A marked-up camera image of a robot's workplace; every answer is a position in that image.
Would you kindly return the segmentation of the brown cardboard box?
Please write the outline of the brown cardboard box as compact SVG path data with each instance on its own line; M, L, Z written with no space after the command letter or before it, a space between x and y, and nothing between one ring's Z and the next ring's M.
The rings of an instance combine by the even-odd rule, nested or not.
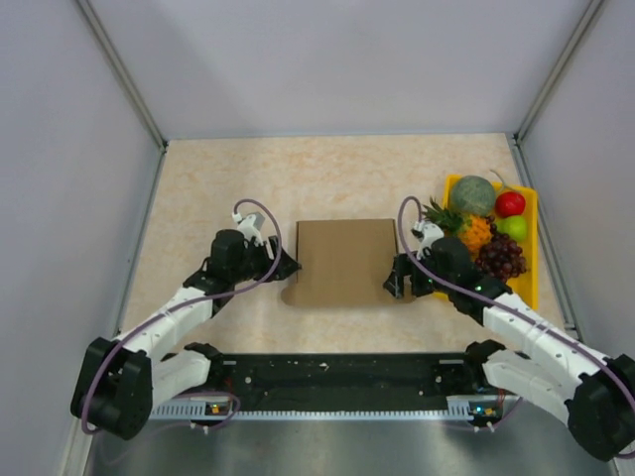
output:
M410 303L410 292L395 298L383 288L397 255L392 218L299 221L296 260L301 269L283 289L282 301L300 308Z

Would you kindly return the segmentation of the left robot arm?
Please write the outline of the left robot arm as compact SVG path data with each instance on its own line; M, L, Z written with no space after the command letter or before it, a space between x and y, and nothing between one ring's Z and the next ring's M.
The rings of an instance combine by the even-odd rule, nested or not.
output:
M277 236L260 242L238 230L217 232L209 255L166 304L132 330L88 345L70 403L82 431L129 440L162 403L193 387L218 391L225 379L220 364L195 350L173 363L166 355L234 296L283 281L301 267Z

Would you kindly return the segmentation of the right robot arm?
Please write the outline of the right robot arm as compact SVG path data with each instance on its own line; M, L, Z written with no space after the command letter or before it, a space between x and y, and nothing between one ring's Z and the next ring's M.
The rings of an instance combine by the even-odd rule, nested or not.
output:
M572 339L500 280L479 270L455 238L426 238L418 254L394 257L384 287L394 297L445 294L454 308L515 345L463 367L465 385L510 391L569 430L589 455L634 456L634 360L611 358Z

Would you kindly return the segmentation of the toy pineapple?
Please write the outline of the toy pineapple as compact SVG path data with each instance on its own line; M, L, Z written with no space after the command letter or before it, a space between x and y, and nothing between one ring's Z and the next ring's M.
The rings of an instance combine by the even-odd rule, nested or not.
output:
M490 223L486 218L442 207L433 198L423 205L423 214L446 235L461 241L472 254L479 252L492 239Z

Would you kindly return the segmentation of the dark purple grape bunch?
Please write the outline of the dark purple grape bunch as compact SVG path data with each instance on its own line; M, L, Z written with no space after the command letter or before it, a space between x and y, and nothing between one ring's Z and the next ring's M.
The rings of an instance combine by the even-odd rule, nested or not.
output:
M475 265L490 277L506 283L528 271L527 260L520 245L509 235L495 232L489 243L483 245Z

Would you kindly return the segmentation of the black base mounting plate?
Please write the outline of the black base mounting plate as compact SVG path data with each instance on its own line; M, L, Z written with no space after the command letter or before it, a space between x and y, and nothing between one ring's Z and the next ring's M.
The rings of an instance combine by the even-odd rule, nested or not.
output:
M245 414L445 410L449 397L498 394L452 352L225 354L199 388L233 394Z

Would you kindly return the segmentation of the green netted melon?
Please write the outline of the green netted melon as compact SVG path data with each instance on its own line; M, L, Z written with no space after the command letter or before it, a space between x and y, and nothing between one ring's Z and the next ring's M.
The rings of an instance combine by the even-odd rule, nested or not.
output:
M487 215L496 201L492 183L478 176L460 178L449 191L449 206L459 212Z

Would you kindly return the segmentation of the yellow plastic fruit tray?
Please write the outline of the yellow plastic fruit tray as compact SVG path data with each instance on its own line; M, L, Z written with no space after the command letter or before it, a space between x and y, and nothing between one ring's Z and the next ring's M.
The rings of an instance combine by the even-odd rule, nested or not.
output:
M514 188L524 196L526 201L522 217L527 223L527 235L525 239L520 240L518 244L523 251L522 256L526 259L527 272L517 278L510 278L507 281L507 285L517 293L529 307L537 309L540 300L538 194L530 187L514 185Z

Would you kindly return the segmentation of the green apple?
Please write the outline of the green apple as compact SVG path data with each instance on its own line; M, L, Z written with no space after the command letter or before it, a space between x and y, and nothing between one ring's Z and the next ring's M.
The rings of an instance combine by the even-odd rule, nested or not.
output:
M496 222L497 229L502 234L507 234L511 239L522 242L528 236L528 224L521 215L512 215Z

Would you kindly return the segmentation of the red apple at back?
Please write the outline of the red apple at back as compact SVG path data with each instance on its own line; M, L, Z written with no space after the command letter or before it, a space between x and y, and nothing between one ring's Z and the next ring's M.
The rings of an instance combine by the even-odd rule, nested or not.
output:
M522 215L526 208L525 197L517 191L500 193L495 201L495 212L498 217Z

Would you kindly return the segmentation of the aluminium frame rail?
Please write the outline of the aluminium frame rail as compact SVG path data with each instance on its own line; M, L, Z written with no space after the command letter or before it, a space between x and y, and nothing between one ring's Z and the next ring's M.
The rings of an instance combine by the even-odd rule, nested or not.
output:
M121 438L152 417L244 419L446 419L485 426L515 396L572 429L618 430L633 415L619 372L555 377L509 350L470 354L212 354L184 352L158 365L118 359L103 376L86 362L71 405Z

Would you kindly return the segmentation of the left aluminium corner post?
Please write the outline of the left aluminium corner post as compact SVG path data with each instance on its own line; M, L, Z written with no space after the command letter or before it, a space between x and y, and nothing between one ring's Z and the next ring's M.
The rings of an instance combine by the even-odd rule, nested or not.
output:
M90 31L91 36L97 42L109 69L113 73L121 91L140 120L143 128L148 133L158 150L161 153L164 153L167 149L168 141L164 137L164 134L161 132L157 122L150 112L146 101L144 100L125 62L119 55L114 43L110 39L110 36L94 6L87 0L74 0L73 5L77 8L78 13Z

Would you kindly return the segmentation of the aluminium corner post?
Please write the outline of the aluminium corner post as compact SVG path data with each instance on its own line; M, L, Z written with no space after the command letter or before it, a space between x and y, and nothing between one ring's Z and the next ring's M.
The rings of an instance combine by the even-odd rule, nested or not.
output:
M586 3L580 18L577 20L553 67L550 69L549 74L521 121L520 126L517 131L512 134L513 143L517 148L520 148L529 137L607 4L608 1L606 0L592 0Z
M109 69L113 73L121 91L140 120L143 128L148 133L158 150L161 153L164 153L167 149L168 141L164 137L164 134L161 132L157 122L150 112L146 101L144 100L125 62L119 55L114 43L110 39L110 36L94 6L87 0L74 0L73 5L77 8L78 13L90 31L91 36L97 42Z

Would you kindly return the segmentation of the right aluminium corner post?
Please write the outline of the right aluminium corner post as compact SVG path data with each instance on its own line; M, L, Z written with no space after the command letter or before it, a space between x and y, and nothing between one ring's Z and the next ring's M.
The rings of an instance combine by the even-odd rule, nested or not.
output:
M512 134L513 143L517 148L520 148L529 137L607 4L608 1L606 0L592 0L586 3L580 18L577 20L553 67L550 69L549 74L521 121L520 126L517 131Z

